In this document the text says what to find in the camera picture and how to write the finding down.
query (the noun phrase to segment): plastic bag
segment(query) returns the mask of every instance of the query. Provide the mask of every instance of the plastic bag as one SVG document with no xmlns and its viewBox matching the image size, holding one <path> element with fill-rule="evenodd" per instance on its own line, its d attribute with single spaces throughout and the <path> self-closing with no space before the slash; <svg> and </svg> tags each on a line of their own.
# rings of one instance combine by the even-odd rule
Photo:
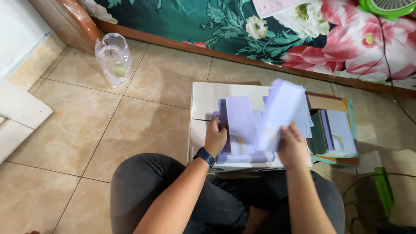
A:
<svg viewBox="0 0 416 234">
<path fill-rule="evenodd" d="M 95 42 L 95 57 L 113 88 L 120 88 L 131 72 L 131 56 L 126 39 L 118 33 L 105 35 Z"/>
</svg>

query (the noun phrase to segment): floral bedsheet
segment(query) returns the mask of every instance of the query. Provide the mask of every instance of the floral bedsheet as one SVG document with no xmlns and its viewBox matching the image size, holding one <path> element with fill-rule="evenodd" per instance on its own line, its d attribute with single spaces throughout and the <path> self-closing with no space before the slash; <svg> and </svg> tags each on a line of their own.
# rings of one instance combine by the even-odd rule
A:
<svg viewBox="0 0 416 234">
<path fill-rule="evenodd" d="M 352 0 L 311 0 L 260 19 L 251 0 L 79 0 L 119 25 L 303 70 L 390 85 L 379 20 Z M 416 90 L 416 22 L 381 18 L 395 86 Z"/>
</svg>

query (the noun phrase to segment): black watch strap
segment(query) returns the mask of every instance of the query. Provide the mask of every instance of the black watch strap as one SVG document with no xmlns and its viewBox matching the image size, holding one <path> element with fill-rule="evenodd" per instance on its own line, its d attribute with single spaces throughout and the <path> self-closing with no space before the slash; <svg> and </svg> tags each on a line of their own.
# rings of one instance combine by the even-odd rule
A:
<svg viewBox="0 0 416 234">
<path fill-rule="evenodd" d="M 202 158 L 203 160 L 205 160 L 208 164 L 209 167 L 212 167 L 215 163 L 215 158 L 210 155 L 205 149 L 204 147 L 201 147 L 198 152 L 195 154 L 195 156 L 193 157 L 193 159 L 196 159 L 197 157 Z"/>
</svg>

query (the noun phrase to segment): white door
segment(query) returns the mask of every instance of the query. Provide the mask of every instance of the white door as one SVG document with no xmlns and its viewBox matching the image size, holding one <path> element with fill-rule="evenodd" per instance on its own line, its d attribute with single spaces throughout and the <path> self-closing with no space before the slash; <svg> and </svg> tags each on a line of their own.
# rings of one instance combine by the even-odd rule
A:
<svg viewBox="0 0 416 234">
<path fill-rule="evenodd" d="M 0 163 L 51 113 L 45 103 L 0 78 Z"/>
</svg>

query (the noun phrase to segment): green fan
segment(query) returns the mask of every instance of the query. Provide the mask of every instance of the green fan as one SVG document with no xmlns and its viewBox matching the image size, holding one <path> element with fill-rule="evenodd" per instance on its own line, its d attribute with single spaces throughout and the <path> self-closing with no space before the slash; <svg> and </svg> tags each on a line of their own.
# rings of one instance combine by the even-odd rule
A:
<svg viewBox="0 0 416 234">
<path fill-rule="evenodd" d="M 416 7 L 416 0 L 360 0 L 359 9 L 382 15 L 388 20 L 397 20 L 410 14 Z"/>
</svg>

